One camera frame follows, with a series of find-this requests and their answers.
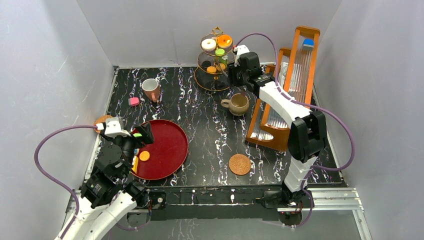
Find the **black sandwich cookie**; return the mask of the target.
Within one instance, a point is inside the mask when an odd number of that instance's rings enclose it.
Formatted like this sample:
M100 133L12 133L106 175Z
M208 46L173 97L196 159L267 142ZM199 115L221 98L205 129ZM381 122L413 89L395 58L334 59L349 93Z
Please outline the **black sandwich cookie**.
M201 63L201 66L204 68L204 69L207 69L208 67L210 67L212 65L212 63L209 61L209 60L204 60L202 63Z

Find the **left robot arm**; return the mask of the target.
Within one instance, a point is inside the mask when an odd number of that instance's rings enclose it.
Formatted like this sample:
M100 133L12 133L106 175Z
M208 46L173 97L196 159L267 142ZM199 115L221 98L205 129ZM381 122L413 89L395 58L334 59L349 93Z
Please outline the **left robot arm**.
M74 213L56 239L100 240L129 211L151 205L147 187L139 189L134 181L123 183L133 168L136 150L154 142L150 123L134 128L135 133L126 131L118 117L94 125L100 136L121 149L121 157L96 169L82 184Z

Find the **orange donut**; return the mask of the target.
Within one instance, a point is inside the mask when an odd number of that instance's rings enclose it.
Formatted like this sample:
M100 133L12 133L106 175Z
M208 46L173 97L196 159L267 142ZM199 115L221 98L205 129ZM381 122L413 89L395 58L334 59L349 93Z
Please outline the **orange donut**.
M219 48L226 49L233 44L233 39L228 34L221 34L216 38L216 43Z

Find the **yellow biscuit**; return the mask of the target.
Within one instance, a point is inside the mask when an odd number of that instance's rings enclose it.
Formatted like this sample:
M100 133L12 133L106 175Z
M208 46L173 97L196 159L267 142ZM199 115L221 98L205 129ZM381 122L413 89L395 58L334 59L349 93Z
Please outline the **yellow biscuit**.
M217 73L217 68L215 66L208 66L206 68L206 72L208 74L216 74Z
M224 63L220 62L220 63L215 63L214 65L215 65L218 72L225 72L226 71L226 65Z
M138 158L142 162L146 162L150 159L150 153L148 151L142 151L139 153Z

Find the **green macaron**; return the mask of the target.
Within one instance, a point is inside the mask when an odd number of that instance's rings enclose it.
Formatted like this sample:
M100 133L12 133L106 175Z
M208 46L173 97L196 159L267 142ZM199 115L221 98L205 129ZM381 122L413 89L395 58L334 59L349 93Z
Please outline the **green macaron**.
M225 51L224 49L222 49L222 48L217 48L217 49L215 50L215 52L214 52L214 54L215 54L216 56L223 56L225 53L226 53L226 51Z

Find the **green triangular cake slice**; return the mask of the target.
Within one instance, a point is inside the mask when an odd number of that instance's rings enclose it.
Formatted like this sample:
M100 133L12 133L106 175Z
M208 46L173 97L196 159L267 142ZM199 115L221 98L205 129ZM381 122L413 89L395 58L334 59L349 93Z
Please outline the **green triangular cake slice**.
M220 63L227 65L228 64L228 55L224 54L218 57Z

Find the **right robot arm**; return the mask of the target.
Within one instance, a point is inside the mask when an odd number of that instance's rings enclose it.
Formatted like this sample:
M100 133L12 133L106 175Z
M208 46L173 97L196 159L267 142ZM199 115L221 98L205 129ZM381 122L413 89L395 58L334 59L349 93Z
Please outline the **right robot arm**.
M258 99L270 105L289 127L287 148L291 156L288 173L281 184L281 204L295 207L307 194L308 174L321 150L326 147L325 115L311 111L297 102L271 73L264 73L259 57L249 50L235 50L234 62L228 65L232 87L245 86Z

